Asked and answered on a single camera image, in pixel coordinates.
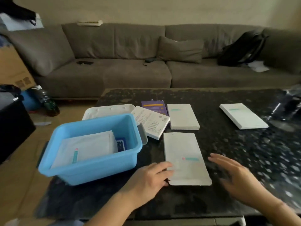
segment forearm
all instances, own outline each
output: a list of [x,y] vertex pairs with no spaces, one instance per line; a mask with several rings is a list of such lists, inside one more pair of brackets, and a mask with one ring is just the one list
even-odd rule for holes
[[85,225],[122,226],[133,210],[129,197],[118,192]]
[[300,217],[280,199],[268,197],[260,212],[273,226],[301,226]]

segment bin handle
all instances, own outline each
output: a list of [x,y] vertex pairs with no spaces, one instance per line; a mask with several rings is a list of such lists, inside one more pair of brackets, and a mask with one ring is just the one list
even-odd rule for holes
[[143,125],[140,123],[139,125],[137,125],[141,140],[142,140],[142,145],[145,145],[148,143],[148,136],[146,135],[146,131],[143,127]]

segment sofa cushion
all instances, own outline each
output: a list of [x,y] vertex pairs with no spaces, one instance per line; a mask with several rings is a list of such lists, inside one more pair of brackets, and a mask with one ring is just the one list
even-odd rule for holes
[[269,37],[260,53],[265,64],[291,73],[301,72],[301,32],[267,28]]
[[203,58],[216,57],[224,46],[235,42],[244,32],[262,31],[259,26],[224,24],[184,24],[166,26],[166,37],[176,41],[202,39]]
[[114,24],[115,58],[146,59],[155,57],[160,36],[165,36],[164,26]]
[[8,36],[23,60],[41,76],[74,60],[62,26],[13,31]]
[[163,61],[154,61],[147,66],[144,60],[115,59],[106,69],[106,88],[169,88],[171,74]]
[[76,58],[115,58],[113,24],[91,27],[71,23],[62,27]]
[[157,57],[164,61],[201,63],[203,46],[204,41],[202,40],[178,42],[161,36]]
[[172,75],[171,87],[286,87],[301,83],[301,75],[271,69],[257,73],[249,67],[218,66],[216,59],[201,64],[167,62]]
[[[80,65],[79,60],[91,61],[92,65]],[[77,59],[46,77],[34,76],[37,84],[55,98],[100,97],[104,90],[103,74],[111,59]]]

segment orange stripe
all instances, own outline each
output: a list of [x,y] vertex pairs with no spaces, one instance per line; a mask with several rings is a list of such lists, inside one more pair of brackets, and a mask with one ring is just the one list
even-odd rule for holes
[[147,106],[163,106],[163,104],[144,105],[143,107],[147,107]]

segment sofa seat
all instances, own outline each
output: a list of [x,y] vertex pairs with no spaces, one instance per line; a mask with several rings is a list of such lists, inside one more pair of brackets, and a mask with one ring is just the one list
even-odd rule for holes
[[[77,64],[80,60],[93,64]],[[100,97],[104,90],[103,73],[112,64],[111,59],[75,59],[45,77],[35,75],[34,79],[55,98]]]
[[167,62],[173,88],[286,87],[301,83],[301,75],[273,69],[257,73],[249,67],[218,66],[216,59],[201,64]]
[[171,74],[163,61],[144,66],[144,60],[114,59],[106,69],[106,88],[170,88]]

